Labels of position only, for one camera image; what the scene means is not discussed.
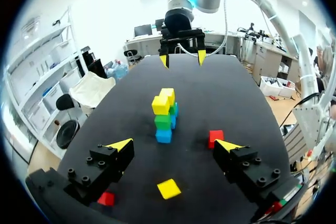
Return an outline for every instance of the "computer monitor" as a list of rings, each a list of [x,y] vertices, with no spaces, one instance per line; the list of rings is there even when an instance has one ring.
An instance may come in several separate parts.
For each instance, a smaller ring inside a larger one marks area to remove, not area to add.
[[[157,20],[155,21],[155,25],[156,25],[156,30],[157,30],[157,31],[161,31],[163,22],[164,22],[164,18],[162,18],[162,19],[157,19]]]
[[[143,25],[143,26],[137,26],[134,28],[134,36],[140,36],[140,35],[152,35],[152,25]]]

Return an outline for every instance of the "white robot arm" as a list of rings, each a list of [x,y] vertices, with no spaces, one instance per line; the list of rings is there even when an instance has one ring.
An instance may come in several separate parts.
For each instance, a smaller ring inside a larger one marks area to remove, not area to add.
[[[252,0],[266,14],[280,37],[285,42],[288,52],[299,59],[300,80],[302,87],[302,98],[318,93],[316,76],[310,58],[308,46],[303,36],[296,35],[289,37],[284,24],[279,15],[267,0]],[[221,0],[196,0],[196,8],[205,13],[215,13],[219,9]],[[193,20],[193,5],[190,0],[169,0],[169,10],[183,9],[187,11],[190,22]],[[322,97],[313,97],[301,105],[301,108],[294,109],[294,115],[298,124],[295,129],[298,134],[291,136],[295,140],[303,138],[306,143],[306,150],[313,149],[312,159],[317,158],[324,146],[330,142],[336,142],[336,131],[334,130],[335,121],[329,117],[330,101],[336,88],[336,62],[330,77],[330,83]]]

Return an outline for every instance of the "person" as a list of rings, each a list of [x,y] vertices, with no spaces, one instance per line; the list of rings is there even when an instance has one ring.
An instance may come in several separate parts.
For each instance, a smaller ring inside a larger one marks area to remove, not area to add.
[[[328,83],[330,81],[333,60],[334,56],[332,46],[326,47],[324,50],[322,49],[321,46],[317,47],[317,62],[321,72],[321,77],[320,78],[317,77],[316,80],[320,93],[326,90]],[[329,113],[330,116],[334,120],[336,120],[336,101],[334,100],[331,100],[331,107]]]

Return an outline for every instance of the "green cube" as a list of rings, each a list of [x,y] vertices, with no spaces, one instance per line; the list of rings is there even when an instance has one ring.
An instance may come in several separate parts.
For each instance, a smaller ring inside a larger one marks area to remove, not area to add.
[[[177,110],[176,102],[174,102],[174,105],[170,106],[170,108],[169,108],[169,114],[170,115],[176,115],[176,110]]]
[[[154,119],[156,128],[158,130],[170,130],[171,129],[171,119],[170,115],[157,115]]]

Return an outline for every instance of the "red cube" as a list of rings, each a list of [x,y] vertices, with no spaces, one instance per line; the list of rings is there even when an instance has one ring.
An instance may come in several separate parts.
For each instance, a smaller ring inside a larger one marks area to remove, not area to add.
[[[109,192],[104,192],[98,199],[98,203],[104,206],[114,205],[114,194]]]
[[[215,140],[224,140],[224,132],[223,131],[209,131],[209,149],[215,148]]]

